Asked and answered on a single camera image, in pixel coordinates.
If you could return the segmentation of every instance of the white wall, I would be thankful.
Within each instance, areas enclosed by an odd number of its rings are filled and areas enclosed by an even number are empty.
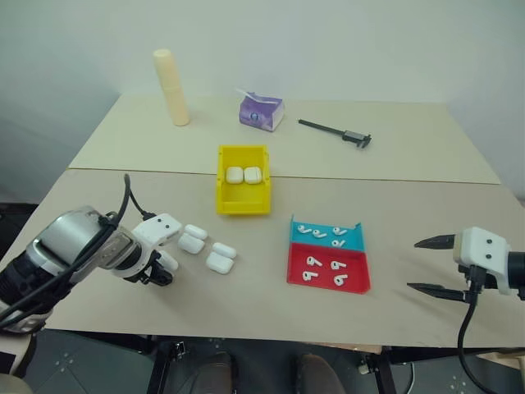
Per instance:
[[[156,90],[159,47],[189,95],[447,102],[525,198],[522,0],[3,0],[0,200],[40,200],[119,92]]]

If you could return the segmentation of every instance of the yellow tray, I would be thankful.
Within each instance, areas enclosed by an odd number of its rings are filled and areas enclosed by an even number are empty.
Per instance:
[[[228,167],[259,167],[262,182],[249,185],[226,183]],[[220,145],[217,169],[217,213],[254,215],[270,213],[272,184],[266,145]]]

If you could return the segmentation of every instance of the foam roll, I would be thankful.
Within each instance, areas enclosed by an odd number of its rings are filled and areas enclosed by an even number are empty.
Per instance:
[[[187,125],[189,123],[188,108],[180,87],[175,58],[169,49],[157,49],[153,52],[153,62],[173,124],[175,126]]]

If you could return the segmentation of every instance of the white earbud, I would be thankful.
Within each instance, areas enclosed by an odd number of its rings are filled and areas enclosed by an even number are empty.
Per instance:
[[[339,269],[339,268],[346,268],[346,264],[345,263],[340,263],[339,261],[332,261],[330,263],[330,267],[331,269]]]
[[[339,227],[334,227],[331,230],[337,236],[342,236],[343,234],[346,234],[346,232],[347,232],[347,230],[341,230]]]
[[[316,238],[324,238],[326,236],[325,232],[320,232],[319,230],[312,231],[312,235]]]
[[[299,224],[297,226],[297,231],[300,232],[301,234],[306,234],[307,232],[312,232],[312,229],[311,228],[306,228],[304,225]]]
[[[340,247],[343,246],[345,243],[346,243],[345,240],[342,240],[342,241],[333,240],[333,241],[331,242],[331,245],[332,245],[334,248],[340,248]]]
[[[306,264],[308,264],[308,265],[317,265],[319,267],[322,267],[322,263],[319,260],[317,260],[314,257],[312,257],[312,256],[308,256],[306,258]]]
[[[311,273],[309,271],[304,271],[303,272],[303,280],[305,282],[310,282],[312,280],[312,277],[318,277],[319,274],[318,273]]]
[[[347,278],[348,278],[348,275],[346,275],[346,274],[337,275],[336,277],[334,277],[334,283],[337,286],[343,286],[345,284],[345,279],[347,279]]]

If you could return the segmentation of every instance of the person's foot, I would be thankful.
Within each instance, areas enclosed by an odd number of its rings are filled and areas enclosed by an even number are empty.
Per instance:
[[[336,372],[318,355],[301,355],[296,369],[296,394],[345,394]]]
[[[233,363],[226,352],[206,359],[195,376],[190,394],[231,394],[234,386]]]

